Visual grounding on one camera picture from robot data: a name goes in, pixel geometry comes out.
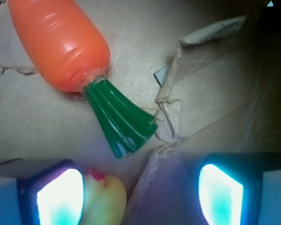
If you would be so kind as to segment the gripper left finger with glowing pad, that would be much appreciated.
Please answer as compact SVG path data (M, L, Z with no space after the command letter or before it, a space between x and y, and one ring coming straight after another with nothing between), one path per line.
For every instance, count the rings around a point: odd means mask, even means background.
M0 225L77 225L84 180L70 159L0 159Z

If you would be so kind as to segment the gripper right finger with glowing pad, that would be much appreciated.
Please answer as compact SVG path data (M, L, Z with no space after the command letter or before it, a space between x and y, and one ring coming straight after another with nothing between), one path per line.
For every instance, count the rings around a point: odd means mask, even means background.
M281 225L281 152L207 155L198 194L209 225Z

